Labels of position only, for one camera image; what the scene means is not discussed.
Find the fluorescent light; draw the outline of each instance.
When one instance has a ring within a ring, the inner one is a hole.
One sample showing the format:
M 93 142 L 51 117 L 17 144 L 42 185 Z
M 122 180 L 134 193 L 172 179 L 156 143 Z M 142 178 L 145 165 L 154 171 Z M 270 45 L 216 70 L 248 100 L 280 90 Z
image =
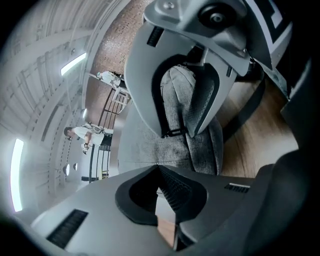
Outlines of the fluorescent light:
M 70 164 L 68 164 L 68 165 L 66 166 L 65 174 L 68 176 L 68 175 L 69 175 L 69 172 L 70 172 Z
M 87 53 L 80 55 L 79 57 L 75 58 L 73 61 L 69 62 L 67 65 L 65 65 L 61 69 L 61 76 L 63 76 L 66 72 L 68 72 L 69 69 L 71 69 L 74 65 L 79 63 L 80 61 L 84 60 L 86 58 Z
M 87 112 L 88 112 L 87 109 L 85 109 L 85 110 L 83 111 L 83 114 L 82 114 L 82 118 L 83 118 L 83 119 L 86 118 Z
M 20 160 L 24 142 L 20 139 L 15 140 L 13 154 L 11 159 L 10 186 L 13 207 L 16 212 L 22 210 L 19 188 Z

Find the brick wall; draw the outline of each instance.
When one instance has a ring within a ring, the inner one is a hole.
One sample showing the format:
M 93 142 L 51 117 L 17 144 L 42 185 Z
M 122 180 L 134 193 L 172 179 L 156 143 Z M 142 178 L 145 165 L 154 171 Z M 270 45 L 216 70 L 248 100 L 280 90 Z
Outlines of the brick wall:
M 134 37 L 142 25 L 142 17 L 146 6 L 153 0 L 131 0 L 131 2 L 119 13 L 107 30 L 95 55 L 91 73 L 104 71 L 115 71 L 124 73 L 125 62 L 133 43 Z M 98 124 L 106 99 L 111 87 L 105 83 L 89 78 L 85 107 L 88 110 L 87 122 Z M 106 109 L 120 111 L 120 104 L 112 102 L 110 96 Z M 105 113 L 102 117 L 101 125 L 112 129 L 115 122 L 115 115 Z
M 142 25 L 143 13 L 152 1 L 131 0 L 119 13 L 99 46 L 91 69 L 92 74 L 107 70 L 124 73 L 129 50 Z

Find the white shirt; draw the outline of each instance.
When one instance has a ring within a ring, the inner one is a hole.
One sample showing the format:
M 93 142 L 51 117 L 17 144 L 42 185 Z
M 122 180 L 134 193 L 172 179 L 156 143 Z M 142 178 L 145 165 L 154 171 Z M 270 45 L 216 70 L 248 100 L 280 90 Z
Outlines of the white shirt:
M 91 140 L 90 143 L 99 146 L 101 145 L 102 140 L 104 139 L 105 135 L 103 132 L 100 134 L 92 132 L 90 129 L 85 128 L 85 127 L 75 127 L 73 128 L 73 131 L 75 132 L 76 135 L 78 135 L 81 139 L 85 139 L 85 136 L 87 132 L 91 133 Z
M 106 82 L 108 85 L 110 86 L 119 86 L 120 85 L 120 82 L 121 82 L 121 79 L 117 76 L 115 76 L 114 74 L 112 74 L 111 72 L 109 71 L 105 71 L 103 73 L 100 74 L 102 76 L 102 80 L 104 82 Z

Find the wooden floor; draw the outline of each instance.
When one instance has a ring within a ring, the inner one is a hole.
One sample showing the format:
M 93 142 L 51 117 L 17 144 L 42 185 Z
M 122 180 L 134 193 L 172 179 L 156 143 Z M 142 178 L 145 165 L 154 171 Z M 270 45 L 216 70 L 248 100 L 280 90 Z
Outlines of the wooden floor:
M 224 127 L 248 101 L 259 83 L 237 82 L 223 103 L 217 118 Z M 298 148 L 280 114 L 286 100 L 279 89 L 266 80 L 259 107 L 225 144 L 222 175 L 254 178 L 260 167 L 272 164 L 283 154 Z

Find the person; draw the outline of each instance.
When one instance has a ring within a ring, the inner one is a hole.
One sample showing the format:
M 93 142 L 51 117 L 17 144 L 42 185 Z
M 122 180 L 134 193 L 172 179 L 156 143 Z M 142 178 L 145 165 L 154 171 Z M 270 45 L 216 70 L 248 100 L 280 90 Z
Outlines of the person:
M 114 89 L 118 87 L 126 88 L 125 82 L 110 71 L 105 71 L 102 73 L 98 72 L 96 77 L 99 80 L 103 80 L 106 84 L 112 86 Z
M 63 133 L 67 138 L 77 135 L 83 139 L 82 150 L 84 153 L 88 151 L 90 143 L 95 146 L 111 146 L 112 135 L 106 135 L 104 132 L 95 133 L 87 127 L 66 127 Z

